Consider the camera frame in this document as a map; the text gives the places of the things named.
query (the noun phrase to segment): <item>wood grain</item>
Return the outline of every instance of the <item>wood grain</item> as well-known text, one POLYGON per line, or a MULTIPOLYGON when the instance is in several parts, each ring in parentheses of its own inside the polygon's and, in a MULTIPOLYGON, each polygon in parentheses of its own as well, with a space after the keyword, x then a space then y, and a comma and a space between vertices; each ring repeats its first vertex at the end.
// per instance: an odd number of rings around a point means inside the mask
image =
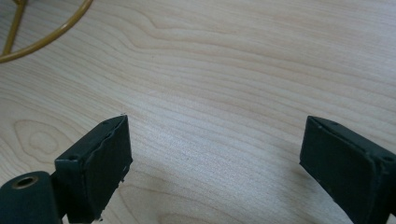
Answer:
MULTIPOLYGON (((16 49, 79 4, 29 1, 16 49)), ((305 119, 396 152, 395 74, 394 1, 95 0, 0 65, 0 183, 125 113, 134 163, 102 223, 351 223, 298 164, 305 119)))

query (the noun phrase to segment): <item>black mechanical part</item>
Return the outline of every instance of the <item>black mechanical part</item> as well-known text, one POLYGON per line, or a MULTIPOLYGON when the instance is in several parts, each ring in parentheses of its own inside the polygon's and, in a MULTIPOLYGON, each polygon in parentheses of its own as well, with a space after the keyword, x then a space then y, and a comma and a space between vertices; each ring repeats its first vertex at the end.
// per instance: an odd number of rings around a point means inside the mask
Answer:
POLYGON ((0 223, 59 223, 50 175, 20 175, 0 188, 0 223))
POLYGON ((92 223, 132 161, 128 117, 105 120, 55 160, 51 176, 21 175, 0 188, 0 224, 58 224, 65 214, 92 223))
POLYGON ((355 224, 395 214, 396 156, 348 128, 308 117, 300 164, 355 224))

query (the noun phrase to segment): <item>light wooden surface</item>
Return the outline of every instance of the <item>light wooden surface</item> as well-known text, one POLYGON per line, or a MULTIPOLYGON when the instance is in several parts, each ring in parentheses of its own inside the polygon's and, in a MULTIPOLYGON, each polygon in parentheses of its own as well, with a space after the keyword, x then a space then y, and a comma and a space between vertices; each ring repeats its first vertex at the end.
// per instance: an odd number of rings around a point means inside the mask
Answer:
MULTIPOLYGON (((15 7, 0 3, 4 43, 15 7)), ((79 4, 29 1, 17 48, 79 4)), ((298 164, 305 119, 396 152, 396 3, 94 0, 0 64, 0 183, 54 171, 121 113, 134 163, 102 223, 351 223, 298 164)))

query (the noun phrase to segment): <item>wooden table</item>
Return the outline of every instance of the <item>wooden table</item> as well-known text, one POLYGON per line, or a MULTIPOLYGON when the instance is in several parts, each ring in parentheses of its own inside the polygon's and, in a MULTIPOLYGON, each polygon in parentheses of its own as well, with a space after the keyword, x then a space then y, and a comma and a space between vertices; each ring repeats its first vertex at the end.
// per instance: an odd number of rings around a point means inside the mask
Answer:
MULTIPOLYGON (((78 0, 31 0, 16 47, 78 0)), ((1 0, 4 43, 15 6, 1 0)), ((0 64, 0 183, 127 114, 134 163, 102 223, 351 223, 298 164, 305 119, 396 152, 396 4, 94 0, 0 64)))

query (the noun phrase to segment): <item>bolt hole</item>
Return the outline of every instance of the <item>bolt hole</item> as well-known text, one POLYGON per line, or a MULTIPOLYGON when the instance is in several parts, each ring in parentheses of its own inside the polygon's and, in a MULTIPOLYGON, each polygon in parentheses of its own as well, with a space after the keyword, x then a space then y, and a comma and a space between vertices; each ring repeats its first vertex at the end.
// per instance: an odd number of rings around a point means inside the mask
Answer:
POLYGON ((384 159, 384 161, 393 161, 392 157, 383 157, 382 159, 384 159))
POLYGON ((70 160, 70 161, 76 161, 76 160, 78 160, 78 158, 79 158, 78 155, 71 155, 71 156, 69 156, 69 160, 70 160))
POLYGON ((18 181, 16 181, 15 183, 12 184, 12 188, 14 189, 26 189, 30 186, 32 186, 33 184, 35 184, 35 182, 37 182, 38 177, 37 176, 27 176, 25 178, 22 178, 18 181))

